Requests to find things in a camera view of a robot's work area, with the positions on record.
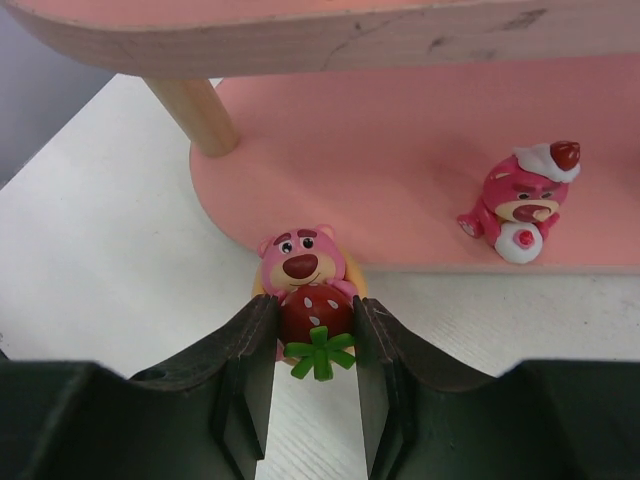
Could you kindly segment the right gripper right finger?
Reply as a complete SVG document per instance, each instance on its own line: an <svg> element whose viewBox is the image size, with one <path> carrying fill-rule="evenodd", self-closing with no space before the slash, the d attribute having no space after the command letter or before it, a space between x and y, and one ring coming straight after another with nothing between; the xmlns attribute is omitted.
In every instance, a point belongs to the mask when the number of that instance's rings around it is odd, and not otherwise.
<svg viewBox="0 0 640 480"><path fill-rule="evenodd" d="M635 479L639 367L531 360L499 377L356 300L356 366L372 479Z"/></svg>

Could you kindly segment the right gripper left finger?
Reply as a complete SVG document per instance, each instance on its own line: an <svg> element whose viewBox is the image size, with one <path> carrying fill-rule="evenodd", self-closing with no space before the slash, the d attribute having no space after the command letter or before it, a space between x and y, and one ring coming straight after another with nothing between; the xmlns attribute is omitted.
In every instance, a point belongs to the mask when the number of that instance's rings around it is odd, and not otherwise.
<svg viewBox="0 0 640 480"><path fill-rule="evenodd" d="M131 378L92 362L3 361L5 479L251 479L265 456L278 305L257 296Z"/></svg>

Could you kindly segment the pink bear with strawberry hat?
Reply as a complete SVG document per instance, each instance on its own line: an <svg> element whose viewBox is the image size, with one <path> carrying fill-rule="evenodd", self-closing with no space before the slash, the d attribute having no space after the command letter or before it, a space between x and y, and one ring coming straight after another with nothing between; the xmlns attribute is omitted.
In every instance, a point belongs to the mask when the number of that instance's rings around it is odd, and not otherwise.
<svg viewBox="0 0 640 480"><path fill-rule="evenodd" d="M580 158L576 141L514 148L487 174L474 207L457 216L458 225L503 260L532 262L560 218L569 186L581 172Z"/></svg>

